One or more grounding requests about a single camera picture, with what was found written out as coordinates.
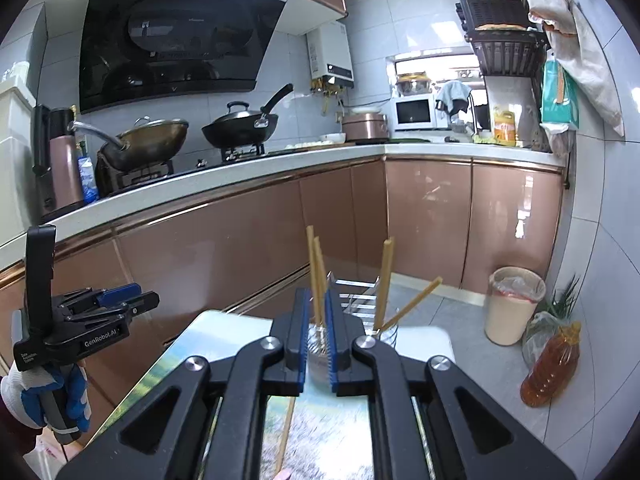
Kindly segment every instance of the black wok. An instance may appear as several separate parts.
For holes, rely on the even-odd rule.
[[[249,110],[249,103],[244,101],[232,101],[226,105],[229,113],[204,126],[202,133],[212,146],[220,150],[262,144],[273,135],[278,124],[277,114],[271,113],[273,107],[291,92],[291,83],[283,86],[260,111]],[[234,106],[243,106],[244,110],[232,112]]]
[[[104,131],[90,124],[73,121],[69,131],[84,130],[105,141],[100,152],[111,167],[127,173],[127,171],[160,164],[168,161],[180,151],[187,136],[189,123],[184,119],[150,121],[136,126],[138,121],[149,120],[148,117],[138,119],[134,127],[124,133],[111,137]]]

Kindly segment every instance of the white microwave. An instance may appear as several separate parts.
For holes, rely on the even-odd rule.
[[[434,94],[393,97],[391,113],[395,131],[449,129],[447,113],[436,110]]]

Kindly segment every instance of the microwave door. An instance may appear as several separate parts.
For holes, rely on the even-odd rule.
[[[396,129],[421,130],[434,128],[435,114],[430,98],[396,101]]]

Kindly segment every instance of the metal bolt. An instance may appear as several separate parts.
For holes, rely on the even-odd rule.
[[[356,339],[356,345],[359,348],[371,348],[376,344],[376,339],[370,335],[361,335]]]
[[[451,361],[448,357],[444,357],[444,355],[436,355],[436,357],[431,359],[430,364],[431,368],[439,372],[444,372],[451,368]]]
[[[282,343],[280,342],[280,340],[272,335],[268,335],[267,337],[262,338],[262,341],[260,341],[260,346],[262,346],[262,348],[264,348],[265,350],[275,350],[281,345]]]
[[[202,370],[207,365],[207,361],[202,357],[191,356],[187,358],[187,360],[184,362],[184,365],[187,367],[187,370],[190,370],[191,372],[197,372],[198,370]]]

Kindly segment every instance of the bottle of brown liquid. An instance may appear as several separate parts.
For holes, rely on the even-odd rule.
[[[522,382],[520,398],[527,406],[542,406],[564,389],[574,376],[580,357],[580,322],[561,327],[542,351],[530,374]]]

